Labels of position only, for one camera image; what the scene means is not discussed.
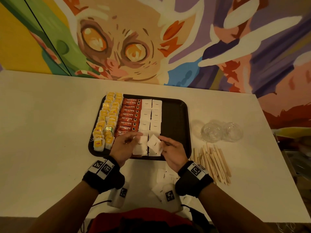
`forearm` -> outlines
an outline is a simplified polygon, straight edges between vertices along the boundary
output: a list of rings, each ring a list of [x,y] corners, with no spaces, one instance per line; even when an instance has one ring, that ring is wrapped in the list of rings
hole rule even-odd
[[[81,181],[65,197],[42,213],[27,233],[77,233],[98,191]]]
[[[274,233],[258,217],[213,183],[205,187],[198,198],[220,233]]]

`hand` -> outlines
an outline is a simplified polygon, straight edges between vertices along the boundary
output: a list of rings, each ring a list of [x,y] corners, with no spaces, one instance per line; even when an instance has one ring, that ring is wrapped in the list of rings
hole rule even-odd
[[[143,133],[141,132],[128,132],[115,139],[110,151],[110,156],[117,161],[120,167],[131,157],[133,149],[135,145],[138,144],[140,136],[142,135]]]
[[[185,149],[183,145],[171,138],[165,136],[158,137],[163,148],[163,156],[171,169],[178,173],[178,171],[188,162]]]

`colorful wall mural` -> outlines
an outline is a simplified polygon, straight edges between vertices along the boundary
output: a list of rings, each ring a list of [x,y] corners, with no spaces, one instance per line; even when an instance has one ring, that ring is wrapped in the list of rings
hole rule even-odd
[[[311,0],[0,2],[51,73],[252,93],[276,134],[311,135]]]

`person's right hand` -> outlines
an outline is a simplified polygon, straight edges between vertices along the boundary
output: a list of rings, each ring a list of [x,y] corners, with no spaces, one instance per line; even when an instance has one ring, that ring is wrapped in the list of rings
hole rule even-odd
[[[178,171],[188,162],[185,149],[183,145],[171,138],[165,136],[158,137],[163,148],[163,156],[171,169],[178,173]]]

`black tray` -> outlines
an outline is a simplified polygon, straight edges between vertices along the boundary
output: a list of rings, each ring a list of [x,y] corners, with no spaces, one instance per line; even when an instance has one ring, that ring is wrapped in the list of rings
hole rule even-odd
[[[160,97],[148,97],[148,96],[138,96],[138,95],[123,95],[124,98],[128,99],[154,99],[162,101],[162,123],[161,123],[161,135],[170,137],[181,144],[183,144],[187,158],[191,156],[191,140],[190,140],[190,128],[189,128],[189,118],[188,118],[188,107],[185,102],[177,99],[170,98],[160,98]],[[106,96],[102,99],[100,107],[95,118],[95,123],[92,129],[90,141],[89,141],[89,151],[92,155],[103,157],[103,155],[110,154],[109,149],[104,149],[102,152],[95,151],[93,148],[93,130],[95,129],[97,118],[99,116],[99,111],[102,108],[102,104]],[[147,159],[147,160],[165,160],[161,156],[142,156],[142,157],[132,157],[133,159]]]

